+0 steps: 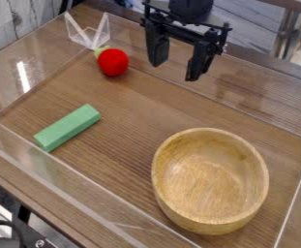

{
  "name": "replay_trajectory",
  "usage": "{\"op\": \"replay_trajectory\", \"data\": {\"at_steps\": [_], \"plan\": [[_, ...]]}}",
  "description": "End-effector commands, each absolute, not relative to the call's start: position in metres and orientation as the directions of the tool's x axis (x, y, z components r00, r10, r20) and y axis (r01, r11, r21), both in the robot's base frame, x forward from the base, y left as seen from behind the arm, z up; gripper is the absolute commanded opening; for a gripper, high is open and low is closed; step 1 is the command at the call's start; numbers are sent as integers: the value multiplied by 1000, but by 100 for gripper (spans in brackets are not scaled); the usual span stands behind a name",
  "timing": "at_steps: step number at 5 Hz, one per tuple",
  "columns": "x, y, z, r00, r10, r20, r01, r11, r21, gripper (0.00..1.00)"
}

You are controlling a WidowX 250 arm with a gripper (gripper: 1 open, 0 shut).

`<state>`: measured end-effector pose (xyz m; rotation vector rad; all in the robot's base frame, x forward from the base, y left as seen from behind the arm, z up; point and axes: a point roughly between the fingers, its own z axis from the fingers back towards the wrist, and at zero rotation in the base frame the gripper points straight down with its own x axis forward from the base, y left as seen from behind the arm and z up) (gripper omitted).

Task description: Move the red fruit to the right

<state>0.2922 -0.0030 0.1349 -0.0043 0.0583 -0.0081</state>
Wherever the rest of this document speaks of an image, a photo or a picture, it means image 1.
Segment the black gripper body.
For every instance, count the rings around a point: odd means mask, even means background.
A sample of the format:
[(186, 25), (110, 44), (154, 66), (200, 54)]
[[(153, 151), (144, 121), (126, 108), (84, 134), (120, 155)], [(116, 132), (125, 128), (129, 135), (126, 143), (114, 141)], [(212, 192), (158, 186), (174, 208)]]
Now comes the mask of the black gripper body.
[(144, 1), (142, 26), (156, 27), (186, 44), (208, 42), (214, 54), (225, 51), (230, 24), (212, 14), (213, 1)]

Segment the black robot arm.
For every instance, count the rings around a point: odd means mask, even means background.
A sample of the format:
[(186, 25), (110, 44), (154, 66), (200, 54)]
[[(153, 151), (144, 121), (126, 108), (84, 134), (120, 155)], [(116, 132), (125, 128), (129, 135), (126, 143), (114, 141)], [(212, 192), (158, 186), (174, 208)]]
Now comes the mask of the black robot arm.
[(185, 81), (196, 81), (208, 72), (213, 58), (225, 52), (230, 24), (212, 12), (213, 0), (144, 0), (148, 59), (158, 67), (169, 56), (170, 39), (193, 47)]

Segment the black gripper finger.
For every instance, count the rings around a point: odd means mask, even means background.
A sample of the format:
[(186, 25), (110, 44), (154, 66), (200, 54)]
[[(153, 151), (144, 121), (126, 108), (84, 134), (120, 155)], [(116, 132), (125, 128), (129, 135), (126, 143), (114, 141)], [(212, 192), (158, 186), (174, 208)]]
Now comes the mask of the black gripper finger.
[(214, 47), (200, 41), (193, 46), (193, 56), (188, 62), (185, 81), (196, 81), (206, 73), (214, 57)]
[(168, 59), (169, 38), (156, 27), (146, 29), (146, 47), (149, 62), (157, 67)]

